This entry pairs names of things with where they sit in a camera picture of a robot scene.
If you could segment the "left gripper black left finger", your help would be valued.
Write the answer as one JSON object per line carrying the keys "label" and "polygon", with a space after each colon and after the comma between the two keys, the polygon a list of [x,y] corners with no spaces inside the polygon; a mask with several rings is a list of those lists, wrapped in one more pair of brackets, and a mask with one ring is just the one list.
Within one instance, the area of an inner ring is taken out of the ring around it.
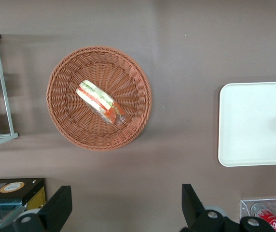
{"label": "left gripper black left finger", "polygon": [[43,208],[25,213],[13,224],[15,232],[59,232],[72,212],[71,186],[61,186]]}

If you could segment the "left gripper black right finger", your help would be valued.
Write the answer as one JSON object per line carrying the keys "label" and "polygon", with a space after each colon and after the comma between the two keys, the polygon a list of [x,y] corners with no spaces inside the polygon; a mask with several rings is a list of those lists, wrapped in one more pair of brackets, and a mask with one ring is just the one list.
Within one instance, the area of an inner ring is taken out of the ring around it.
{"label": "left gripper black right finger", "polygon": [[181,206],[187,223],[182,232],[224,231],[223,215],[214,209],[205,209],[191,184],[182,185]]}

